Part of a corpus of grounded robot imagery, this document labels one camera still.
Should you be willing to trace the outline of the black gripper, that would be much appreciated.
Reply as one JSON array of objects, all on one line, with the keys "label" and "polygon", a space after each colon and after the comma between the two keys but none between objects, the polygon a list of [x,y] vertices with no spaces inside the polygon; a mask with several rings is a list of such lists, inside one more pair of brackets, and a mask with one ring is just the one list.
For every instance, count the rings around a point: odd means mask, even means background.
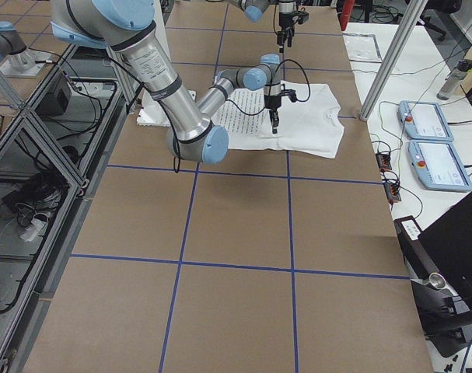
[{"label": "black gripper", "polygon": [[294,15],[293,12],[280,12],[278,15],[279,31],[277,32],[277,44],[280,52],[285,50],[285,41],[288,47],[292,46]]},{"label": "black gripper", "polygon": [[278,109],[281,107],[281,95],[264,95],[264,108],[270,110],[271,129],[273,134],[278,133],[279,115]]}]

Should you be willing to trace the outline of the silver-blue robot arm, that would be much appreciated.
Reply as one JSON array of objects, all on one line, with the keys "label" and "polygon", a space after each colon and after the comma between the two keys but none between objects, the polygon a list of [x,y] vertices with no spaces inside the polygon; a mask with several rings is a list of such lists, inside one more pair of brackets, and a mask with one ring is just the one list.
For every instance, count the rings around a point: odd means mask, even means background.
[{"label": "silver-blue robot arm", "polygon": [[279,125],[281,105],[280,58],[261,57],[254,68],[223,71],[199,102],[184,87],[181,77],[156,38],[152,1],[52,1],[53,34],[69,44],[110,47],[130,64],[133,76],[159,103],[171,123],[170,151],[178,159],[215,164],[229,147],[227,130],[211,117],[237,89],[263,89],[264,108],[272,127]]},{"label": "silver-blue robot arm", "polygon": [[259,22],[265,12],[272,8],[272,31],[276,37],[280,54],[283,54],[286,48],[292,47],[295,26],[305,23],[309,18],[309,13],[299,7],[301,5],[300,1],[238,0],[228,1],[228,3],[242,11],[248,20],[253,23]]}]

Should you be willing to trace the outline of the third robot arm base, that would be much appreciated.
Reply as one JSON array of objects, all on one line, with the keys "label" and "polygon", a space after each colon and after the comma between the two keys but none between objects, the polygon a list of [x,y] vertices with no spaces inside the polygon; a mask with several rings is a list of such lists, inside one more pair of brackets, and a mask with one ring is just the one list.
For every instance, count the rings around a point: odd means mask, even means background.
[{"label": "third robot arm base", "polygon": [[33,51],[11,22],[0,21],[0,71],[11,78],[36,77],[52,62],[52,54]]}]

